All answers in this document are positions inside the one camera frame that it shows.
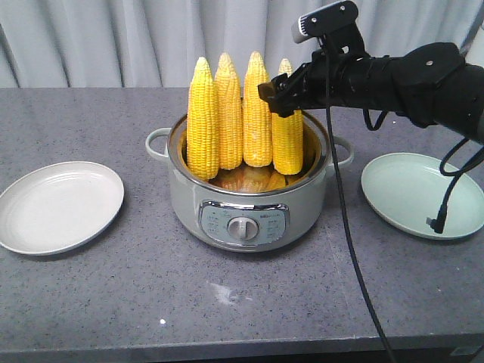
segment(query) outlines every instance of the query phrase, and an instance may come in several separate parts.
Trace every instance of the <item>light green plate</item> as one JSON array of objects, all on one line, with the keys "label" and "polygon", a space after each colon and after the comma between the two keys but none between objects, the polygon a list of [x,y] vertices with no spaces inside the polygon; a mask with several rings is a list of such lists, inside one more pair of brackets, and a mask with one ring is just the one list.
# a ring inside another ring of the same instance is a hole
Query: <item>light green plate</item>
[{"label": "light green plate", "polygon": [[[448,202],[443,234],[427,224],[436,218],[451,177],[439,172],[440,160],[420,154],[396,153],[366,165],[361,186],[372,208],[388,223],[416,236],[450,240],[472,234],[484,225],[484,193],[467,174],[455,185]],[[448,171],[457,170],[447,164]]]}]

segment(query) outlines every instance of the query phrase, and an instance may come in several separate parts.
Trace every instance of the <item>cable connector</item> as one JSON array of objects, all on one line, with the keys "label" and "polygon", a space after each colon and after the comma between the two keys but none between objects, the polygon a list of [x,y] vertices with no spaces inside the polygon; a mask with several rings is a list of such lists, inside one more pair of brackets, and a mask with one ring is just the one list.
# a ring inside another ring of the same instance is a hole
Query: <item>cable connector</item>
[{"label": "cable connector", "polygon": [[438,234],[444,231],[445,220],[447,219],[447,204],[442,204],[437,214],[437,219],[427,217],[427,224]]}]

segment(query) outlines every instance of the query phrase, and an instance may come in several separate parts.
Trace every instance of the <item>black cable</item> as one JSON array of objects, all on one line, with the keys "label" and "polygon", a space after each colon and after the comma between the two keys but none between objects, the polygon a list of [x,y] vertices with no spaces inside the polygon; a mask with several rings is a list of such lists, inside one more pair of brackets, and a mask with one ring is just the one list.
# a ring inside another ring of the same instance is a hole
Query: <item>black cable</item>
[{"label": "black cable", "polygon": [[386,338],[385,333],[383,332],[383,328],[381,327],[380,321],[378,320],[377,313],[373,307],[373,304],[370,299],[370,295],[366,289],[365,281],[363,279],[363,275],[361,273],[361,269],[358,264],[358,259],[356,258],[355,248],[353,246],[353,240],[351,238],[351,232],[349,230],[349,222],[348,222],[348,215],[346,212],[346,202],[343,193],[343,181],[341,179],[340,168],[338,166],[338,156],[336,152],[336,148],[334,147],[334,136],[333,136],[333,126],[331,125],[331,112],[330,112],[330,58],[326,54],[326,119],[327,119],[327,133],[330,137],[330,148],[331,148],[331,155],[333,157],[333,164],[334,164],[334,172],[337,180],[338,186],[338,194],[340,196],[340,205],[341,205],[341,216],[343,217],[343,225],[345,228],[345,235],[346,235],[346,242],[348,243],[349,254],[351,256],[353,268],[355,269],[356,278],[358,279],[358,284],[361,289],[361,293],[363,294],[363,299],[365,299],[366,306],[368,311],[370,312],[371,320],[377,329],[378,335],[382,341],[382,344],[388,353],[390,361],[392,363],[397,363],[395,355],[393,353],[392,347],[390,346],[388,339]]},{"label": "black cable", "polygon": [[388,115],[388,111],[381,111],[375,124],[371,125],[370,111],[363,109],[363,119],[365,120],[366,128],[370,131],[377,131],[383,125],[386,115]]},{"label": "black cable", "polygon": [[471,169],[478,166],[482,161],[484,161],[484,147],[481,150],[477,151],[459,170],[454,172],[447,172],[445,170],[445,164],[448,160],[454,156],[454,154],[467,142],[469,141],[468,138],[464,138],[459,143],[457,143],[442,159],[439,165],[439,171],[444,176],[451,176],[453,177],[451,182],[448,183],[447,190],[445,191],[444,198],[442,199],[442,203],[440,204],[439,212],[437,213],[436,219],[427,218],[427,224],[433,229],[434,232],[441,234],[444,231],[445,227],[445,220],[447,219],[447,209],[448,209],[448,200],[451,196],[452,191],[454,190],[455,185],[461,178],[461,176],[470,171]]}]

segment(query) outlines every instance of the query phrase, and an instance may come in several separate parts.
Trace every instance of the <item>pot rim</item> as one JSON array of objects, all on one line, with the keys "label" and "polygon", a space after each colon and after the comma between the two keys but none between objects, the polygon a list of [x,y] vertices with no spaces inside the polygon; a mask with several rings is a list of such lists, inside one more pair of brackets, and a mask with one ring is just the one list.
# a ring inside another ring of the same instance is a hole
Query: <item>pot rim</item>
[{"label": "pot rim", "polygon": [[[331,162],[331,153],[330,153],[330,147],[329,147],[329,135],[326,131],[326,128],[310,113],[305,112],[302,110],[303,116],[309,120],[313,126],[315,126],[323,135],[324,138],[324,147],[321,142],[321,138],[316,135],[316,137],[319,140],[319,144],[321,146],[321,150],[319,155],[316,156],[315,161],[311,165],[311,168],[295,183],[288,185],[285,188],[281,189],[274,189],[272,191],[263,191],[263,192],[258,192],[258,193],[245,193],[241,191],[230,191],[228,189],[220,188],[216,185],[212,185],[207,181],[204,181],[195,175],[190,171],[190,169],[187,167],[186,163],[183,161],[182,162],[182,155],[178,152],[178,140],[175,140],[175,135],[177,133],[182,133],[183,130],[180,132],[179,129],[182,126],[182,124],[185,122],[187,119],[187,114],[182,116],[176,124],[172,127],[169,135],[168,135],[168,141],[166,142],[167,150],[168,150],[168,155],[169,159],[171,160],[173,166],[189,181],[195,183],[196,185],[201,186],[202,188],[208,189],[210,191],[216,191],[222,194],[227,194],[231,196],[237,196],[237,197],[268,197],[271,195],[278,195],[278,194],[283,194],[288,191],[293,191],[297,188],[302,187],[303,185],[308,184],[312,180],[314,180],[318,175],[320,175],[325,169],[326,166]],[[325,156],[322,157],[322,151],[325,149]]]}]

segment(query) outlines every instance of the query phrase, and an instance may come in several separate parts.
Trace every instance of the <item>gray countertop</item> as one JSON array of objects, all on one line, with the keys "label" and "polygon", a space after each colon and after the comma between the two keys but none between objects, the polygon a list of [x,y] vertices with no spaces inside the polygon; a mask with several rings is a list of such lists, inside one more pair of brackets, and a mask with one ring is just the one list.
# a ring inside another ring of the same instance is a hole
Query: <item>gray countertop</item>
[{"label": "gray countertop", "polygon": [[[314,227],[279,250],[231,253],[185,230],[170,206],[166,167],[147,155],[144,140],[173,125],[186,107],[183,88],[0,90],[0,191],[28,172],[70,160],[110,167],[126,189],[112,225],[82,247],[49,257],[0,249],[0,361],[382,349],[352,270],[334,180]],[[313,114],[324,120],[322,111]],[[355,161],[343,171],[346,203],[390,342],[481,345],[484,232],[451,242],[405,234],[377,216],[359,184],[375,157],[408,151],[442,158],[459,136],[394,115],[369,132],[360,110],[332,114],[335,132],[355,145]],[[482,186],[484,168],[470,174]]]}]

